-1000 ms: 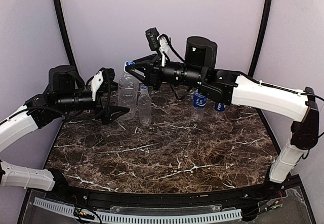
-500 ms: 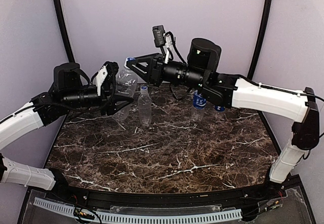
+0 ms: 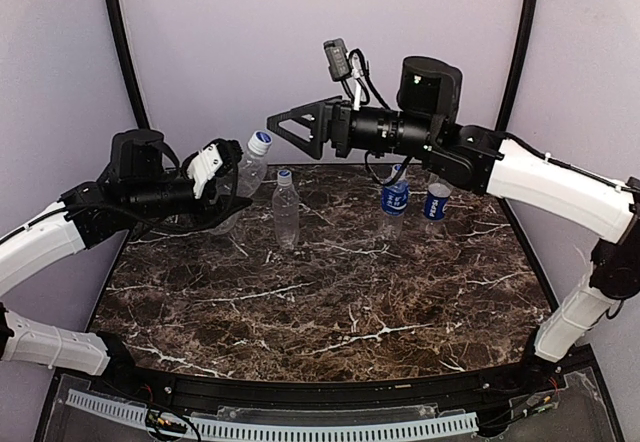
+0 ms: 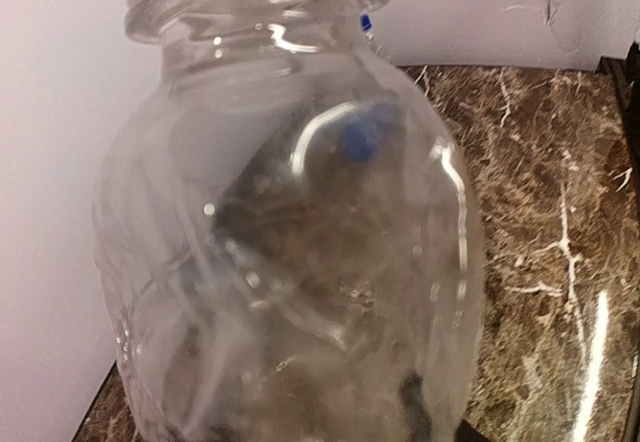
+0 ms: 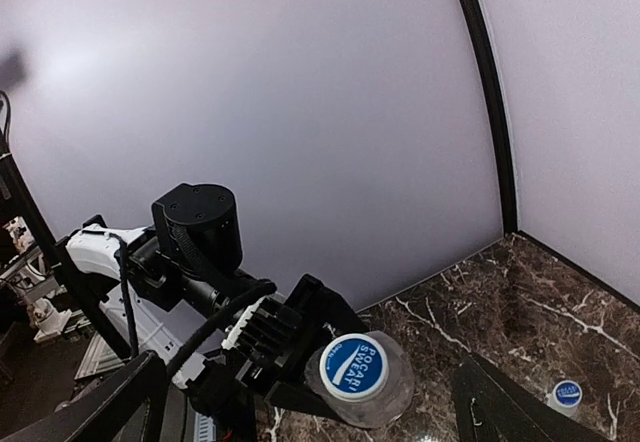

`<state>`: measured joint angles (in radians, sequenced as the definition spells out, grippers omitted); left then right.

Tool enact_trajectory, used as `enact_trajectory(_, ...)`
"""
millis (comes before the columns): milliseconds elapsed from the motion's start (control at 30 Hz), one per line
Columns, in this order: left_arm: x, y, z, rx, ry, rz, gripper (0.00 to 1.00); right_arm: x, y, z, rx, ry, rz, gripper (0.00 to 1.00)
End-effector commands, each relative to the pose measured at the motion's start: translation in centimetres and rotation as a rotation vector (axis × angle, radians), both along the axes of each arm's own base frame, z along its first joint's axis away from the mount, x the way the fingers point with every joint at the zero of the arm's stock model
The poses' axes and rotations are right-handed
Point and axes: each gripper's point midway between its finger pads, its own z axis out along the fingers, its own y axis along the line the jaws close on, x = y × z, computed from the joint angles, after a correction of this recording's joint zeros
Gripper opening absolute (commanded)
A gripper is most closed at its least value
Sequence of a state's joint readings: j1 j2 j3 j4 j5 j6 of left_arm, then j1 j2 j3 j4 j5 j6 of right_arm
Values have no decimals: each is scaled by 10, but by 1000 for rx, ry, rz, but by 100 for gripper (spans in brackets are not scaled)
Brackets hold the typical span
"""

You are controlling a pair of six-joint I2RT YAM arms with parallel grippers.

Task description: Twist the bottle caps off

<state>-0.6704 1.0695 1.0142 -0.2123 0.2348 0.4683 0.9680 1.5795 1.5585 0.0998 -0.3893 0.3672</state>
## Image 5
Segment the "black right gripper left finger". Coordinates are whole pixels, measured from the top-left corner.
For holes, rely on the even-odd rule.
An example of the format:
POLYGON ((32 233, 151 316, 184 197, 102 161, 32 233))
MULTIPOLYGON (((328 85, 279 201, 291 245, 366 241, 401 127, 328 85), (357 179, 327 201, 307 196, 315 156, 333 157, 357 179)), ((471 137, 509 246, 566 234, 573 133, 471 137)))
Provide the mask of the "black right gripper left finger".
POLYGON ((164 361, 145 351, 86 396, 9 436, 7 441, 111 441, 141 408, 139 439, 160 439, 168 393, 164 361))

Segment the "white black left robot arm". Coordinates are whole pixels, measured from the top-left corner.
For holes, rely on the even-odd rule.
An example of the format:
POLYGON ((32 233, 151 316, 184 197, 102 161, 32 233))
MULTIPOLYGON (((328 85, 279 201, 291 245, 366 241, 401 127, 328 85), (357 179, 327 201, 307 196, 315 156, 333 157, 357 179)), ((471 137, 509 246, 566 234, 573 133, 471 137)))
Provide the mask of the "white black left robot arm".
POLYGON ((94 217, 65 242, 81 273, 113 281, 101 311, 138 351, 153 351, 194 409, 228 421, 255 398, 334 419, 307 382, 333 331, 366 327, 312 275, 288 295, 246 273, 236 199, 216 184, 182 183, 157 199, 148 227, 94 217))

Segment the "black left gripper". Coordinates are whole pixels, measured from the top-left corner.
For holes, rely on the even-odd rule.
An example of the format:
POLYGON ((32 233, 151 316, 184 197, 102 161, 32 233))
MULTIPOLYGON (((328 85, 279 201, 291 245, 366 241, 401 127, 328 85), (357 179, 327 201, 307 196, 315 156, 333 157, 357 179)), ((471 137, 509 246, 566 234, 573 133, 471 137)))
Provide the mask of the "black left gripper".
POLYGON ((264 399, 273 407, 342 421, 319 395, 296 381, 316 350, 341 335, 367 333, 369 328, 339 293, 309 274, 302 276, 285 304, 302 315, 294 339, 275 360, 252 360, 236 349, 226 350, 245 360, 237 378, 252 390, 267 394, 264 399))

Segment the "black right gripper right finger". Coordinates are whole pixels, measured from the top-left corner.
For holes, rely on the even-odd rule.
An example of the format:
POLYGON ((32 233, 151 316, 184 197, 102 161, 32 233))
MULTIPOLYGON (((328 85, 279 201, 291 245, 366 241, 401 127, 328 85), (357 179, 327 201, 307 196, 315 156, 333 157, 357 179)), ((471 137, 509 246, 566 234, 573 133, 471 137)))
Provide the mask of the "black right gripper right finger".
POLYGON ((477 353, 468 354, 452 382, 461 441, 603 441, 605 438, 547 407, 477 353))

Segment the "blue white bottle cap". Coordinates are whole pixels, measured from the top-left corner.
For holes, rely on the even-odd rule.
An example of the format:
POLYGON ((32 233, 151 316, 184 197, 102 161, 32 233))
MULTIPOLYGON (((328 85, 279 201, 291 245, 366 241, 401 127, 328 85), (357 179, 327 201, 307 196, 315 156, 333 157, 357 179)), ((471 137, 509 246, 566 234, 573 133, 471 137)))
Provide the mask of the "blue white bottle cap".
POLYGON ((577 393, 581 393, 583 397, 583 390, 581 386, 573 380, 562 380, 558 382, 551 393, 556 392, 558 396, 569 396, 577 393))
POLYGON ((319 377, 327 392, 345 402, 375 397, 384 388, 389 358, 379 341, 367 334, 345 334, 321 352, 319 377))

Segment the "clear bottle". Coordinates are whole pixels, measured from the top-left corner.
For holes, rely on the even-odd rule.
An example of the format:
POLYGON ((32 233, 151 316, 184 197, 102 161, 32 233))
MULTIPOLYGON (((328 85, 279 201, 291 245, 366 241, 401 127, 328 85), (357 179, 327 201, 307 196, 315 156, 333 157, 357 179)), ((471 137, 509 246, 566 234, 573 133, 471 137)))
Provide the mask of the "clear bottle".
POLYGON ((306 385, 345 423, 377 429, 409 407, 415 377, 409 356, 381 331, 349 333, 316 350, 306 385))
POLYGON ((549 408, 571 419, 577 417, 581 401, 581 393, 569 396, 558 396, 556 392, 553 392, 547 394, 544 399, 545 404, 549 408))

